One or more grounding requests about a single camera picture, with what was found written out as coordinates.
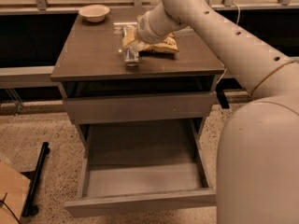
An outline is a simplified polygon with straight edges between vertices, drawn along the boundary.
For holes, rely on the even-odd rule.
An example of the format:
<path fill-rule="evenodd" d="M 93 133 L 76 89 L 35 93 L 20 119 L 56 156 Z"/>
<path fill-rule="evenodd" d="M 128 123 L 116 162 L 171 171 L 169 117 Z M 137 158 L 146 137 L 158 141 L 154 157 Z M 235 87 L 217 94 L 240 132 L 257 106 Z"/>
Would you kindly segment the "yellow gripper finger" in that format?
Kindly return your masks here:
<path fill-rule="evenodd" d="M 145 51 L 145 50 L 150 49 L 150 45 L 147 44 L 147 43 L 144 43 L 144 42 L 138 42 L 138 43 L 135 45 L 135 49 L 136 49 L 137 51 Z"/>
<path fill-rule="evenodd" d="M 136 42 L 135 27 L 124 26 L 122 28 L 122 46 L 128 48 Z"/>

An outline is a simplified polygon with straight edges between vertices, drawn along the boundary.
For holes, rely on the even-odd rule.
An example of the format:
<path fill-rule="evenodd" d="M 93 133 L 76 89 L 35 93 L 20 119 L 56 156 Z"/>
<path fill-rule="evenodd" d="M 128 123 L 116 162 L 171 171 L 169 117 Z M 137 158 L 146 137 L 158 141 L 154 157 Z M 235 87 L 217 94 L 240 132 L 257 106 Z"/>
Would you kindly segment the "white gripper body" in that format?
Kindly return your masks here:
<path fill-rule="evenodd" d="M 139 18 L 136 28 L 136 35 L 139 40 L 146 44 L 157 44 L 167 38 L 167 35 L 158 35 L 151 28 L 149 12 L 146 12 Z"/>

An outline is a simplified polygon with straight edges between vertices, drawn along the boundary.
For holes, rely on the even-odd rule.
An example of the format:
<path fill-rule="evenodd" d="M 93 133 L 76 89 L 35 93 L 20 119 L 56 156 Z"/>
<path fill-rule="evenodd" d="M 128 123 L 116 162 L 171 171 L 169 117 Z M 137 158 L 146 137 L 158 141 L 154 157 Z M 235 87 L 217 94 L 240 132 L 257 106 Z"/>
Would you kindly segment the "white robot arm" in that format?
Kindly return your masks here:
<path fill-rule="evenodd" d="M 299 224 L 299 63 L 225 19 L 207 0 L 162 0 L 126 43 L 157 44 L 186 26 L 253 97 L 222 130 L 218 224 Z"/>

